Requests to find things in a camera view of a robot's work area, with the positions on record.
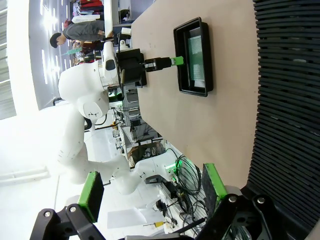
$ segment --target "table surface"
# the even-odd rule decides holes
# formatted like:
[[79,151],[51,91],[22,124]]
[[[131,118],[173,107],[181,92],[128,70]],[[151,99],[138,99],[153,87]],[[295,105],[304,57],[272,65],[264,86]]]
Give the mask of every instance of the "table surface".
[[214,163],[225,185],[247,183],[258,101],[258,46],[251,0],[157,0],[132,24],[145,59],[175,57],[173,29],[201,17],[209,26],[214,90],[179,92],[177,68],[147,73],[138,89],[143,120],[198,167]]

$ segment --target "person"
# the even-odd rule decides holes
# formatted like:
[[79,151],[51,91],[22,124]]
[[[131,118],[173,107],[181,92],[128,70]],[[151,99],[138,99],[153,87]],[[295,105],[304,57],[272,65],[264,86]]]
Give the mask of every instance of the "person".
[[57,32],[50,38],[50,44],[53,48],[57,48],[64,44],[67,40],[79,40],[80,47],[85,41],[98,41],[105,39],[105,22],[102,20],[84,21],[79,23],[68,22],[67,28],[62,33]]

